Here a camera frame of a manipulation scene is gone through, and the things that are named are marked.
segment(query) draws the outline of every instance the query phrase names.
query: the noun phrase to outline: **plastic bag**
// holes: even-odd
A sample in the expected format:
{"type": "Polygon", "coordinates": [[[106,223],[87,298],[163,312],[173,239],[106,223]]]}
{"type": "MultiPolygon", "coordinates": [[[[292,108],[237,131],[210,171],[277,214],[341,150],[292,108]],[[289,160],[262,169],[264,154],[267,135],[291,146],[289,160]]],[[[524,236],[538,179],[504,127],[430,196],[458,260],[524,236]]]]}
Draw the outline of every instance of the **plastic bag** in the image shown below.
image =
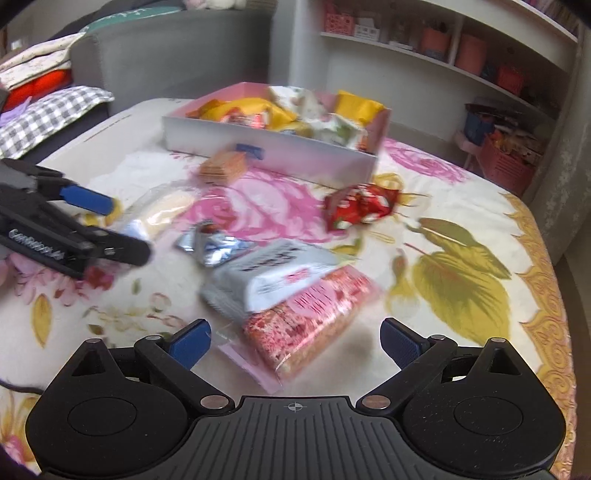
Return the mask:
{"type": "Polygon", "coordinates": [[[251,316],[239,336],[220,350],[267,391],[292,379],[353,321],[358,310],[378,297],[379,287],[354,267],[342,267],[276,307],[251,316]]]}
{"type": "Polygon", "coordinates": [[[186,181],[165,183],[140,197],[113,224],[113,230],[147,242],[172,225],[199,198],[200,191],[186,181]]]}

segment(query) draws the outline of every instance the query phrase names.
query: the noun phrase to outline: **floor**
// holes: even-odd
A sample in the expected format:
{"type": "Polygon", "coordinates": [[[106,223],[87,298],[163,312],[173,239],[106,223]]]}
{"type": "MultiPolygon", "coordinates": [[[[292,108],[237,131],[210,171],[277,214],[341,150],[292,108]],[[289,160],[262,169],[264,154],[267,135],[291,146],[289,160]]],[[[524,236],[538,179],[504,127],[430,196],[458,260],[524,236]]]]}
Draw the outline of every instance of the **floor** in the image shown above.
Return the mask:
{"type": "Polygon", "coordinates": [[[591,475],[591,336],[582,298],[568,262],[555,267],[564,301],[573,348],[574,374],[577,378],[577,440],[572,477],[591,475]]]}

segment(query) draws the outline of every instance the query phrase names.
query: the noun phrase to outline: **pink rose pattern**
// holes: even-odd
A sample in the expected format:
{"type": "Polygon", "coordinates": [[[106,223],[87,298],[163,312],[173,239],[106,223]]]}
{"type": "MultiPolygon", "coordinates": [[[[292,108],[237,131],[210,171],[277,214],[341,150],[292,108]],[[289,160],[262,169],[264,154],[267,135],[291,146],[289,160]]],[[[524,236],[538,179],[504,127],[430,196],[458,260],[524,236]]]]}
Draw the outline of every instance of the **pink rose pattern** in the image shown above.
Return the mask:
{"type": "Polygon", "coordinates": [[[25,465],[25,454],[21,440],[16,435],[10,435],[4,444],[4,450],[12,460],[19,465],[25,465]]]}
{"type": "Polygon", "coordinates": [[[84,280],[74,280],[19,254],[11,254],[8,261],[17,277],[15,294],[22,297],[26,305],[35,299],[38,290],[45,287],[50,288],[53,298],[59,299],[64,307],[74,305],[78,299],[92,300],[99,293],[111,289],[120,268],[118,264],[105,262],[100,268],[89,267],[84,280]]]}
{"type": "Polygon", "coordinates": [[[329,242],[342,233],[327,233],[323,204],[305,184],[279,174],[251,169],[229,187],[211,187],[177,220],[186,230],[205,219],[239,238],[266,243],[276,238],[329,242]]]}
{"type": "Polygon", "coordinates": [[[421,175],[435,177],[452,185],[462,183],[468,178],[463,168],[396,140],[387,138],[384,140],[384,148],[397,164],[421,175]]]}

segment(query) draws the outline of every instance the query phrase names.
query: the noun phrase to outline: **red basket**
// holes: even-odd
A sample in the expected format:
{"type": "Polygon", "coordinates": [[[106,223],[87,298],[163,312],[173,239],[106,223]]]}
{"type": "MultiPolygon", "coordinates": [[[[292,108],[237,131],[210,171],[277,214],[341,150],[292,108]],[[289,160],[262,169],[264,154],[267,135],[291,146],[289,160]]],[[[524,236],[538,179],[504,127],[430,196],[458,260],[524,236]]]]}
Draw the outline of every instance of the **red basket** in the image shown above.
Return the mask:
{"type": "Polygon", "coordinates": [[[340,14],[334,4],[324,5],[324,31],[339,35],[353,35],[355,19],[351,15],[340,14]]]}
{"type": "Polygon", "coordinates": [[[523,195],[535,173],[533,165],[505,155],[496,148],[488,135],[478,155],[478,162],[482,166],[487,180],[509,190],[518,197],[523,195]]]}
{"type": "Polygon", "coordinates": [[[515,67],[502,65],[499,67],[499,72],[496,77],[496,84],[509,90],[511,93],[519,96],[521,89],[525,83],[525,76],[515,67]]]}

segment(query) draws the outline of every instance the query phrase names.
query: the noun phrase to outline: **bed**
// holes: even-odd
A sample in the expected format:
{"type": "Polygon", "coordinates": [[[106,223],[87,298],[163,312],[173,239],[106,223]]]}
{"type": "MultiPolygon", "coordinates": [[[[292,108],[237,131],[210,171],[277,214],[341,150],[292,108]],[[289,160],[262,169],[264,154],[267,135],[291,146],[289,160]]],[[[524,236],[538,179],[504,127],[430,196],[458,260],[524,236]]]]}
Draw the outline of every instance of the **bed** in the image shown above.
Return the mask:
{"type": "MultiPolygon", "coordinates": [[[[186,100],[140,103],[92,128],[42,165],[129,205],[149,188],[186,178],[202,161],[166,151],[160,117],[186,100]]],[[[159,242],[146,267],[97,270],[74,282],[17,260],[20,273],[0,296],[0,378],[45,387],[80,343],[101,337],[129,346],[150,333],[172,333],[198,317],[227,325],[196,294],[203,273],[172,249],[184,226],[213,218],[236,236],[300,238],[353,255],[381,285],[380,301],[296,380],[284,395],[349,395],[353,402],[398,368],[379,348],[379,325],[395,316],[424,336],[461,345],[509,338],[560,406],[567,436],[553,467],[570,474],[576,405],[564,306],[545,246],[515,196],[437,157],[386,140],[374,182],[402,191],[401,206],[364,231],[328,234],[320,213],[330,190],[251,170],[228,189],[212,187],[159,242]]],[[[264,392],[212,349],[194,371],[235,400],[264,392]]],[[[24,422],[36,396],[0,388],[0,443],[35,469],[24,422]]]]}

